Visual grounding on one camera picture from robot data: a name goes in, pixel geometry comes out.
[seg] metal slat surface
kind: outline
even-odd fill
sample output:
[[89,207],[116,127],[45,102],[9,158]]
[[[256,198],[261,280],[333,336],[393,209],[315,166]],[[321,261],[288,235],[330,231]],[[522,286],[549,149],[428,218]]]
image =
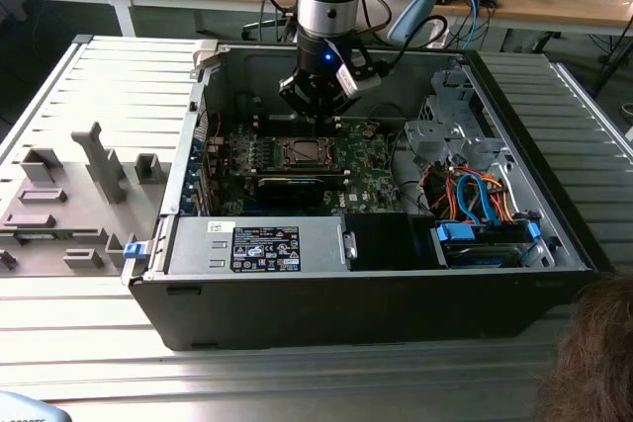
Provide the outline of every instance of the metal slat surface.
[[617,129],[545,57],[483,53],[482,59],[606,255],[633,264],[633,153]]
[[[95,72],[104,74],[108,72],[115,73],[117,71],[133,72],[138,74],[147,72],[163,72],[163,73],[187,73],[191,71],[191,64],[179,63],[174,61],[117,61],[116,59],[80,59],[77,61],[75,69],[68,75],[71,79],[82,79],[92,76]],[[148,78],[164,77],[160,75],[146,74]],[[124,77],[123,79],[135,79],[132,77]]]
[[527,130],[530,132],[530,135],[534,140],[604,142],[604,132],[602,130],[539,127],[528,127]]
[[189,94],[191,92],[191,82],[156,82],[154,81],[134,81],[127,78],[125,81],[102,80],[73,80],[67,79],[59,85],[59,91],[80,91],[82,93],[166,93],[166,94]]
[[622,151],[613,142],[566,142],[564,140],[536,140],[538,148],[545,154],[560,153],[579,156],[615,157]]
[[84,108],[81,104],[50,104],[44,109],[43,117],[74,118],[121,118],[121,119],[177,119],[182,120],[186,106],[146,106],[133,104],[110,105],[98,112]]
[[633,170],[633,165],[624,155],[612,157],[592,157],[565,155],[560,153],[546,153],[545,158],[554,171],[557,170],[584,170],[584,171],[600,171],[600,170]]
[[588,112],[574,106],[514,106],[514,110],[523,118],[535,116],[537,118],[588,118]]
[[[134,413],[167,420],[167,401],[184,411],[177,420],[188,421],[323,420],[332,404],[338,409],[329,420],[381,420],[376,410],[389,420],[431,412],[424,420],[529,420],[529,401],[569,316],[568,307],[554,309],[502,340],[173,352],[119,279],[53,281],[0,280],[2,346],[11,349],[0,352],[11,368],[0,372],[0,389],[53,402],[75,422],[105,421],[123,414],[117,408],[125,420]],[[478,402],[491,393],[494,402]],[[320,398],[326,407],[313,406]],[[224,414],[236,399],[241,410]],[[294,417],[287,404],[299,411]]]
[[596,121],[587,118],[553,118],[541,116],[522,116],[523,125],[533,129],[556,128],[569,130],[598,130],[601,129]]

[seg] blue cable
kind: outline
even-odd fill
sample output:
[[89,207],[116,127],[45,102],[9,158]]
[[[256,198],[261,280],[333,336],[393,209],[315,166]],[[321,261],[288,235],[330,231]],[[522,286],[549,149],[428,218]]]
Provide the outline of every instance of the blue cable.
[[469,43],[473,39],[473,34],[475,33],[475,30],[477,29],[477,18],[479,17],[479,12],[478,12],[478,9],[477,9],[477,1],[476,0],[471,0],[471,7],[473,8],[473,26],[471,27],[471,32],[468,35],[468,38],[466,39],[466,42],[464,43],[464,46],[462,46],[462,49],[466,49],[467,48],[467,46],[469,45]]
[[484,209],[486,219],[495,226],[499,226],[501,224],[501,221],[499,220],[495,209],[491,205],[491,202],[488,200],[488,190],[486,189],[486,184],[484,183],[484,180],[479,178],[477,175],[467,173],[459,179],[459,182],[457,183],[457,205],[459,205],[459,209],[475,224],[481,224],[479,219],[468,210],[468,207],[464,203],[464,187],[466,186],[466,182],[469,178],[472,178],[477,182],[477,186],[479,187],[479,194],[482,198],[482,208]]

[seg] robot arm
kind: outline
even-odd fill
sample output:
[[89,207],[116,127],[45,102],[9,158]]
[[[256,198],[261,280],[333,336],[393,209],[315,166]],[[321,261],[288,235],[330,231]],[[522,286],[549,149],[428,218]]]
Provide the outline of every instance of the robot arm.
[[[408,17],[409,34],[434,3],[425,13]],[[355,31],[358,6],[359,0],[298,0],[297,66],[290,78],[280,82],[280,95],[317,124],[345,112],[389,73],[385,61],[372,60]]]

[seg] blue latch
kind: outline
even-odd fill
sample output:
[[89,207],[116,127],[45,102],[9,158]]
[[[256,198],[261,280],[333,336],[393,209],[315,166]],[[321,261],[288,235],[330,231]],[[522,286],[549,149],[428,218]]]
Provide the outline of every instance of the blue latch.
[[123,250],[126,259],[146,259],[149,257],[147,241],[129,242]]
[[530,232],[532,239],[534,239],[535,241],[539,237],[541,237],[541,229],[538,227],[538,224],[536,224],[535,222],[530,222],[527,225],[527,230]]
[[444,241],[474,241],[475,231],[465,222],[443,222],[436,228],[440,242]]

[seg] gray floor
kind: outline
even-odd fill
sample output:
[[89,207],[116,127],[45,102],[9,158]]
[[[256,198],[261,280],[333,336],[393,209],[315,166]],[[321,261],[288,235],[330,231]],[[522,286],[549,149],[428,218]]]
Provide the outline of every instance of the gray floor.
[[[14,122],[22,113],[75,34],[116,36],[120,33],[114,10],[109,6],[27,1],[24,9],[28,14],[25,22],[6,20],[0,26],[0,136],[9,130],[7,122]],[[203,38],[196,32],[206,29],[217,38],[239,40],[241,26],[257,19],[256,13],[151,7],[136,8],[134,14],[140,36],[163,38]],[[269,30],[264,33],[264,39],[272,41],[272,35]],[[529,36],[528,32],[513,32],[506,39],[504,50],[515,51],[526,46]],[[505,31],[492,29],[484,48],[498,49],[503,38]],[[588,36],[567,34],[550,40],[545,53],[564,62],[585,87],[590,87],[600,68],[597,58],[603,54]],[[628,130],[628,125],[620,116],[619,108],[633,101],[632,73],[632,65],[623,67],[598,97],[598,103],[623,131]]]

